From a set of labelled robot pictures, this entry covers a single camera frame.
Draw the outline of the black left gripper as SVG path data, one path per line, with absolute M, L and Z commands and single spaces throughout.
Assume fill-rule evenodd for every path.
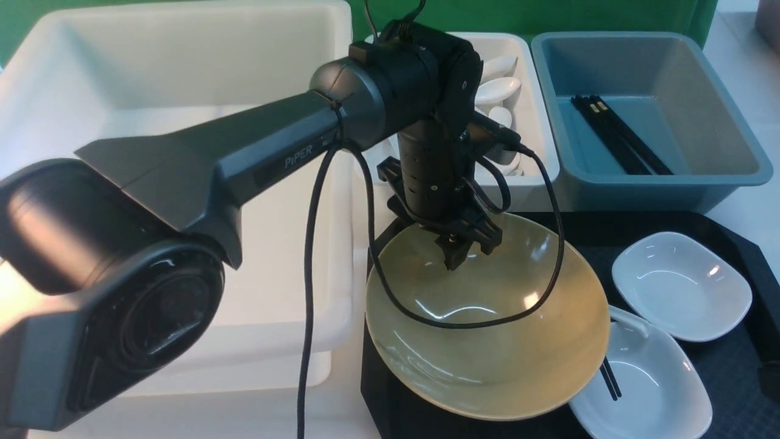
M 378 167 L 380 181 L 393 195 L 387 206 L 406 223 L 418 223 L 436 235 L 435 244 L 444 255 L 445 267 L 455 271 L 469 255 L 473 244 L 490 254 L 502 243 L 503 232 L 480 206 L 473 189 L 463 179 L 454 183 L 425 183 L 402 172 L 402 163 L 392 157 Z

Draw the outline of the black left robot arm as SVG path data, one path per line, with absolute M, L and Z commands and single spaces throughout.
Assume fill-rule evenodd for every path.
M 321 159 L 305 233 L 299 404 L 314 331 L 314 225 L 329 164 L 398 136 L 389 207 L 437 236 L 455 270 L 501 244 L 473 179 L 519 136 L 476 111 L 473 45 L 393 20 L 320 66 L 304 93 L 162 135 L 114 137 L 2 180 L 2 437 L 60 431 L 183 355 L 242 264 L 241 208 Z

